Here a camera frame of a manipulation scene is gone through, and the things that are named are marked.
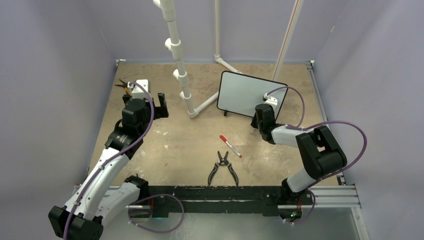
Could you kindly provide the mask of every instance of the lavender wall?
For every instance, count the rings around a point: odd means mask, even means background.
[[[0,2],[0,239],[56,239],[49,210],[87,172],[116,68],[88,9]]]
[[[162,12],[151,0],[87,0],[115,58],[173,61]],[[294,0],[221,0],[221,56],[227,61],[276,61]],[[288,62],[316,58],[348,0],[306,0]],[[176,0],[187,61],[214,60],[214,1]]]
[[[314,65],[328,118],[355,122],[368,136],[345,175],[375,240],[423,238],[423,12],[420,0],[351,0]],[[334,131],[352,159],[360,135]]]

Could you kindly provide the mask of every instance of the white pvc pipe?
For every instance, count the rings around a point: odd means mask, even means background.
[[[220,0],[215,0],[215,58],[220,55]]]
[[[198,106],[194,111],[199,113],[200,111],[205,109],[207,106],[209,106],[211,103],[213,103],[215,100],[218,99],[219,93],[220,92],[217,91],[214,95],[212,95],[206,101],[204,101],[204,103],[200,104],[200,106]]]
[[[283,67],[284,58],[289,48],[290,40],[292,39],[293,32],[295,31],[296,24],[298,23],[299,15],[304,5],[304,0],[296,0],[294,2],[293,11],[291,12],[290,21],[288,21],[287,29],[285,30],[284,39],[282,41],[281,50],[278,55],[278,60],[275,65],[272,81],[277,81],[281,68]]]
[[[241,74],[242,72],[235,69],[233,66],[231,66],[230,64],[228,64],[226,61],[224,61],[222,58],[218,57],[217,59],[215,59],[215,61],[221,65],[223,65],[224,67],[226,67],[227,69],[229,69],[231,72],[234,73],[239,73]]]
[[[169,40],[165,42],[165,46],[171,50],[172,57],[175,60],[177,69],[178,69],[178,80],[182,87],[182,98],[187,103],[188,114],[190,118],[194,118],[198,112],[195,111],[193,106],[193,99],[189,89],[189,79],[187,78],[186,68],[183,62],[183,50],[181,46],[181,41],[178,36],[176,13],[175,13],[175,5],[174,0],[160,0],[159,8],[162,9],[163,18],[167,21],[169,36],[171,43],[169,44]]]

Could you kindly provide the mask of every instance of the whiteboard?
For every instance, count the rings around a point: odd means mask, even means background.
[[[264,94],[284,86],[287,85],[281,82],[224,71],[221,75],[216,107],[223,111],[253,117],[256,105],[265,102],[263,100]],[[278,100],[275,119],[280,113],[286,92],[287,89],[281,89],[272,93],[272,96]]]

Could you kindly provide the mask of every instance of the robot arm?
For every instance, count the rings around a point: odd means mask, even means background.
[[[270,144],[299,148],[303,168],[282,181],[283,199],[297,197],[317,180],[346,166],[346,156],[328,127],[290,129],[277,124],[274,116],[272,105],[259,104],[251,126],[259,129],[262,139]]]
[[[148,80],[137,80],[136,82],[150,92]],[[119,191],[104,197],[112,181],[131,160],[137,149],[143,144],[143,140],[124,154],[114,158],[108,165],[103,167],[102,164],[136,142],[146,131],[151,118],[152,110],[144,92],[138,86],[129,86],[129,88],[132,89],[132,96],[125,94],[122,97],[125,103],[122,119],[116,122],[113,132],[105,143],[100,159],[79,188],[81,190],[88,186],[69,224],[68,236],[71,236],[71,239],[99,239],[103,227],[125,206],[149,197],[142,195],[142,193],[148,193],[144,189],[147,188],[148,182],[135,176],[127,178]],[[153,119],[167,118],[169,114],[165,95],[159,93],[158,98],[160,106],[154,107]],[[97,170],[100,172],[92,179]],[[63,238],[69,211],[76,204],[79,194],[80,192],[77,191],[63,207],[54,206],[48,214],[53,230],[60,238]]]

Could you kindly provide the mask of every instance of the tan floor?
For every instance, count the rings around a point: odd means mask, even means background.
[[[272,77],[273,64],[235,64],[244,74],[260,78]],[[113,185],[121,185],[130,175],[139,174],[150,185],[207,185],[207,178],[215,161],[217,151],[230,151],[228,160],[232,163],[241,186],[280,185],[281,181],[302,167],[297,148],[272,145],[262,140],[257,129],[250,126],[251,118],[229,113],[227,117],[217,109],[216,102],[203,110],[196,118],[187,115],[187,106],[180,98],[181,87],[172,76],[174,64],[122,64],[115,77],[124,81],[148,79],[152,96],[165,93],[169,118],[153,122],[129,164],[118,174]],[[194,105],[198,106],[219,89],[222,71],[219,64],[187,64],[186,70]],[[280,78],[289,86],[298,89],[305,99],[306,114],[303,126],[320,122],[320,110],[306,66],[303,64],[283,66]],[[115,122],[121,118],[124,107],[124,90],[113,87],[106,112],[101,123],[91,167],[95,165],[104,148],[108,135]],[[302,114],[302,104],[294,91],[289,90],[278,123],[296,125]],[[220,139],[228,141],[243,155],[238,158]],[[213,185],[234,185],[234,180],[226,167],[216,173]],[[332,177],[323,185],[337,185]]]

